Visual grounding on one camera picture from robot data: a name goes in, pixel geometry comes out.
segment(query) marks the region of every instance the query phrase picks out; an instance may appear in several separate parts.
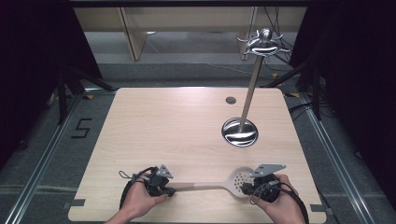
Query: black curtain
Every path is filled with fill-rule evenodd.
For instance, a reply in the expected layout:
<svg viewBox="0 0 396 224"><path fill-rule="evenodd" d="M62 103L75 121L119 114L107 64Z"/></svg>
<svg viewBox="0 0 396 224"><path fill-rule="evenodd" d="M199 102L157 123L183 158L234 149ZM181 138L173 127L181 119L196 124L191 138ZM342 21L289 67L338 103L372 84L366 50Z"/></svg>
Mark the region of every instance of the black curtain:
<svg viewBox="0 0 396 224"><path fill-rule="evenodd" d="M396 15L391 1L346 1L334 44L319 68L332 107L357 150L396 210ZM296 41L291 64L311 52L310 30L326 12L311 7Z"/></svg>
<svg viewBox="0 0 396 224"><path fill-rule="evenodd" d="M73 8L0 3L0 168L46 108L63 66L101 77Z"/></svg>

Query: metal pole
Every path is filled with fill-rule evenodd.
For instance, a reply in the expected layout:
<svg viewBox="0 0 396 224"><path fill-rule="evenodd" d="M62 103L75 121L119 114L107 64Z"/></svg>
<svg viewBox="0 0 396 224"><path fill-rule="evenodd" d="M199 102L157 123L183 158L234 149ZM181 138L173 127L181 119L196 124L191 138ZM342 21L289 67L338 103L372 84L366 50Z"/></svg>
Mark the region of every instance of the metal pole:
<svg viewBox="0 0 396 224"><path fill-rule="evenodd" d="M251 76L250 84L247 90L247 99L245 100L244 110L242 112L241 122L239 124L238 132L240 133L243 131L245 121L247 120L251 99L253 98L254 89L256 89L257 79L259 77L260 69L262 68L262 59L263 56L257 55L256 62L254 64L253 75Z"/></svg>

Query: wooden table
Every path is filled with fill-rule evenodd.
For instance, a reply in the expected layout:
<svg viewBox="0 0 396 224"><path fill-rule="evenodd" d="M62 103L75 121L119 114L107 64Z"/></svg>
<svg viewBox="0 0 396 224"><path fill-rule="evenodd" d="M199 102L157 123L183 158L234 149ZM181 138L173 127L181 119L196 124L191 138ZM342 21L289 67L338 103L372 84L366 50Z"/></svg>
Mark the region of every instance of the wooden table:
<svg viewBox="0 0 396 224"><path fill-rule="evenodd" d="M238 167L284 163L290 182L300 193L311 223L326 215L311 212L321 204L282 93L257 89L247 119L259 129L251 147L233 147L221 135L223 123L240 117L246 88L120 89L108 112L72 206L73 221L105 221L119 208L128 175L165 164L171 182L222 182ZM236 98L229 105L226 98ZM137 222L270 223L248 199L225 189L177 192Z"/></svg>

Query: tripod leg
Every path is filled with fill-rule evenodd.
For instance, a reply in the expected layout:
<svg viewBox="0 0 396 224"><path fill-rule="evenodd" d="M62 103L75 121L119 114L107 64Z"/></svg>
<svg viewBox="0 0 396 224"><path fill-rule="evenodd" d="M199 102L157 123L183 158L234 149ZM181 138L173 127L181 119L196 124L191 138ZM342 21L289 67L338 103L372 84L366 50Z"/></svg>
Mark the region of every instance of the tripod leg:
<svg viewBox="0 0 396 224"><path fill-rule="evenodd" d="M295 75L301 73L301 71L303 71L306 67L306 63L302 63L299 66L297 66L296 68L294 68L293 70L289 71L287 74L285 74L284 76L280 77L279 79L263 86L264 88L273 88L276 87L277 85L283 83L284 81L288 80L291 77L294 77Z"/></svg>
<svg viewBox="0 0 396 224"><path fill-rule="evenodd" d="M85 78L88 81L90 81L91 83L95 84L96 86L101 87L107 91L116 91L118 89L118 88L114 88L110 85L107 85L105 82L103 82L95 77L91 77L91 76L85 74L84 72L78 70L77 68L69 67L69 70L71 72L73 72L74 74L78 75L79 77Z"/></svg>
<svg viewBox="0 0 396 224"><path fill-rule="evenodd" d="M318 120L321 120L320 117L320 108L319 108L319 94L320 94L320 72L317 67L315 67L314 71L314 89L313 89L313 99L312 99L312 107L314 110L315 116L317 116Z"/></svg>
<svg viewBox="0 0 396 224"><path fill-rule="evenodd" d="M59 124L67 115L66 93L64 91L64 70L61 68L58 74L58 97L59 97Z"/></svg>

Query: small round object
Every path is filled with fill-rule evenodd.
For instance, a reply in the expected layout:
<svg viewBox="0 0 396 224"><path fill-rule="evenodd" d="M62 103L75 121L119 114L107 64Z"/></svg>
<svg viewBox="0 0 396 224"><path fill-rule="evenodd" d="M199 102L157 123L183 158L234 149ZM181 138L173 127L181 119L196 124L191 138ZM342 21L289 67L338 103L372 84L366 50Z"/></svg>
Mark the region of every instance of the small round object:
<svg viewBox="0 0 396 224"><path fill-rule="evenodd" d="M260 32L260 39L261 42L268 42L272 39L272 31L268 30L268 29L263 29Z"/></svg>
<svg viewBox="0 0 396 224"><path fill-rule="evenodd" d="M236 99L235 99L235 97L229 96L229 97L225 98L225 102L227 102L227 104L229 104L229 105L233 105L236 103Z"/></svg>

